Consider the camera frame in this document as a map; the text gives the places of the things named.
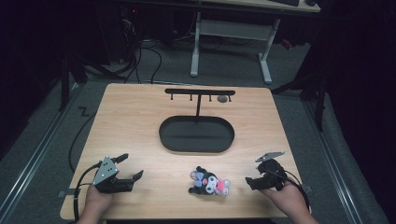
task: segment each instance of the table top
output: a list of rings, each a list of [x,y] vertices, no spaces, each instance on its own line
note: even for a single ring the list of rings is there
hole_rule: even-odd
[[[320,12],[320,7],[315,4],[313,7],[306,4],[304,0],[300,0],[299,6],[293,7],[285,4],[280,4],[268,0],[201,0],[202,2],[208,3],[219,3],[219,4],[232,4],[246,7],[267,7],[272,9],[282,9],[289,11],[299,12]]]
[[[171,96],[167,88],[235,91],[231,102],[202,96],[202,116],[221,117],[234,128],[231,146],[221,153],[175,152],[161,143],[160,125],[175,115],[196,113],[197,97]],[[261,177],[255,162],[266,152],[285,151],[276,160],[298,178],[298,170],[276,110],[271,92],[265,88],[110,84],[93,122],[70,189],[82,173],[105,156],[129,158],[116,164],[119,179],[132,178],[144,170],[132,192],[115,194],[107,219],[157,218],[252,218],[284,217],[273,203],[251,190],[245,177]],[[202,166],[231,181],[227,196],[189,194],[191,171]],[[82,183],[93,181],[94,171]],[[78,204],[83,209],[87,186],[81,187]],[[73,196],[68,195],[61,210],[63,219],[73,219]]]

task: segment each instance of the gray carpet floor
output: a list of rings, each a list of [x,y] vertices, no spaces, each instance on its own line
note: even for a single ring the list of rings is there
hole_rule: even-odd
[[[268,64],[273,78],[272,85],[263,83],[262,73],[256,54],[245,49],[258,49],[253,43],[235,51],[235,46],[203,46],[201,50],[198,77],[190,77],[191,46],[175,45],[165,47],[154,42],[145,43],[146,47],[156,50],[159,55],[150,50],[142,49],[142,58],[138,65],[138,75],[143,81],[148,81],[156,70],[156,84],[184,83],[195,85],[263,87],[274,89],[294,79],[298,68],[309,50],[309,45],[298,46],[287,50],[280,45],[273,45]],[[121,65],[113,64],[110,69],[118,69]],[[64,198],[60,191],[69,187],[72,172],[68,164],[68,153],[73,140],[80,128],[88,120],[85,115],[92,115],[102,99],[106,85],[116,80],[90,76],[85,85],[80,85],[72,91],[74,97],[54,134],[43,146],[43,159],[37,162],[37,167],[31,170],[32,178],[28,178],[25,188],[19,192],[21,197],[14,199],[8,209],[2,207],[4,223],[68,223],[70,220],[60,218],[60,210]],[[132,73],[129,83],[136,83],[137,76]],[[323,116],[324,132],[320,133],[312,122],[309,108],[314,102],[302,102],[298,91],[286,91],[274,96],[276,107],[281,117],[286,135],[290,142],[293,156],[296,160],[302,181],[309,187],[308,198],[311,202],[313,215],[320,223],[388,223],[382,209],[375,201],[362,176],[359,167],[351,156],[347,143],[332,112],[331,99],[326,98],[326,109]],[[59,116],[61,85],[58,83],[40,107],[32,115],[18,141],[6,157],[0,161],[0,201],[9,202],[8,194],[18,182],[26,165],[39,147],[42,139]],[[92,120],[82,129],[72,148],[72,163],[76,167],[79,155],[88,137]],[[346,186],[347,197],[350,197],[358,213],[358,220],[351,219],[351,211],[343,201],[345,194],[337,188],[334,178],[334,168],[329,166],[329,154],[336,161],[336,172],[342,175]],[[290,223],[287,218],[275,218],[276,223]]]

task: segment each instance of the white desk leg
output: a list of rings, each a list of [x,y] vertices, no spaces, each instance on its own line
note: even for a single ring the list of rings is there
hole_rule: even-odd
[[[268,69],[268,64],[267,64],[267,56],[268,56],[268,53],[270,52],[271,46],[272,46],[272,44],[274,42],[274,38],[275,38],[277,27],[278,27],[279,23],[280,23],[280,19],[276,19],[275,22],[274,22],[274,25],[273,25],[273,27],[271,29],[270,35],[268,37],[268,41],[267,41],[267,44],[265,46],[264,53],[260,53],[259,54],[260,65],[262,66],[262,75],[264,76],[264,83],[265,84],[271,84],[272,83],[270,71]]]
[[[201,12],[197,12],[197,22],[195,23],[195,43],[194,43],[194,51],[192,52],[191,72],[190,72],[190,75],[192,77],[198,76],[200,32],[201,32]]]

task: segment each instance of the person's right hand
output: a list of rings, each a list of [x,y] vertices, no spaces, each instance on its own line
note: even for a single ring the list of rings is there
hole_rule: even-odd
[[[280,191],[261,189],[259,192],[271,199],[276,207],[285,213],[293,223],[318,223],[306,208],[301,192],[289,181],[285,181],[284,187]]]

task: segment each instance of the black and white plush doll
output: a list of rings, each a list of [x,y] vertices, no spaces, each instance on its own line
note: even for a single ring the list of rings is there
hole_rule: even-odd
[[[197,166],[196,170],[190,173],[190,177],[194,180],[194,187],[189,188],[189,193],[216,194],[219,196],[225,196],[229,193],[230,180],[221,180],[201,166]]]

